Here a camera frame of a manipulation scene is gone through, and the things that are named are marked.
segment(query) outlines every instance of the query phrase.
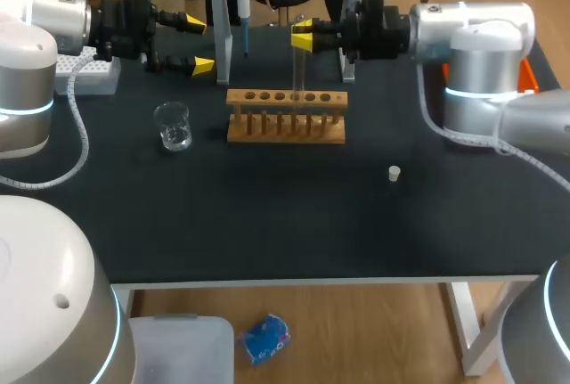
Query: robotic arm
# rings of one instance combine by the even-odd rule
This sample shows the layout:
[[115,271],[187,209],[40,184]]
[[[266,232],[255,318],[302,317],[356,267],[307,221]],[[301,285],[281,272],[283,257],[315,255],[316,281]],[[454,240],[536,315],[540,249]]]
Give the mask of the robotic arm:
[[[0,158],[35,153],[47,142],[57,53],[79,55],[89,45],[96,49],[95,59],[142,56],[149,72],[171,69],[190,76],[204,72],[203,67],[196,70],[200,64],[213,66],[213,61],[194,57],[161,60],[154,45],[157,23],[181,32],[206,30],[204,23],[184,12],[159,12],[151,0],[101,0],[98,7],[87,0],[0,0],[0,54],[4,57],[0,60]],[[73,102],[70,99],[83,144],[81,167],[88,143]],[[16,184],[1,176],[0,183],[30,189],[48,186]]]
[[517,92],[520,62],[534,41],[528,5],[416,4],[400,15],[383,1],[362,0],[340,23],[312,20],[309,26],[294,27],[293,42],[313,53],[340,47],[351,61],[407,53],[417,63],[447,62],[447,133],[570,151],[570,94]]

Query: orange object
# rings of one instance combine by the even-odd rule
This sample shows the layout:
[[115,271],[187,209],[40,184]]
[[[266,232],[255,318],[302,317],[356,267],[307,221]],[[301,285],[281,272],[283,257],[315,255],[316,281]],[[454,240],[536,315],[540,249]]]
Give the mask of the orange object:
[[[449,73],[449,65],[444,64],[445,82],[447,82],[447,74]],[[524,93],[526,90],[533,90],[535,93],[539,92],[538,83],[534,77],[533,69],[528,59],[524,58],[520,62],[520,72],[518,74],[518,88],[519,93]]]

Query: white table frame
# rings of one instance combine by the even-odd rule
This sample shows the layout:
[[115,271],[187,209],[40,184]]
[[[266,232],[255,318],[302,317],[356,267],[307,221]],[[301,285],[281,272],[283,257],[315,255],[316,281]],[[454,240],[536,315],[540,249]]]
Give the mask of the white table frame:
[[[453,319],[461,345],[461,365],[466,376],[481,376],[497,359],[496,338],[501,318],[512,300],[536,278],[535,275],[494,277],[410,277],[410,278],[354,278],[354,279],[285,279],[243,280],[228,282],[172,282],[113,284],[119,302],[127,316],[131,314],[135,290],[231,288],[256,286],[293,286],[299,284],[413,284],[445,283],[452,304]],[[507,282],[495,301],[494,311],[481,329],[469,282]]]

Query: wooden test tube rack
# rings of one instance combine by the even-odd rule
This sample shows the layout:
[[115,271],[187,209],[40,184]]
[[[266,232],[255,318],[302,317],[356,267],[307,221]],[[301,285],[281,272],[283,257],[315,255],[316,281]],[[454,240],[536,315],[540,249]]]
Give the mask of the wooden test tube rack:
[[347,92],[228,89],[228,142],[345,143]]

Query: white plastic box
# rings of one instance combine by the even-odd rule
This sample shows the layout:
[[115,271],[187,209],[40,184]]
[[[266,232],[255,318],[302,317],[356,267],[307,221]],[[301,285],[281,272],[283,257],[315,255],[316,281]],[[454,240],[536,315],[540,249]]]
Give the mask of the white plastic box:
[[130,319],[134,384],[233,384],[233,327],[221,317]]
[[[95,54],[93,47],[84,47],[79,56],[59,54],[55,69],[55,92],[66,94],[68,79],[73,67],[84,57]],[[108,61],[92,61],[77,74],[75,78],[76,95],[110,95],[117,91],[118,76],[121,73],[120,59]]]

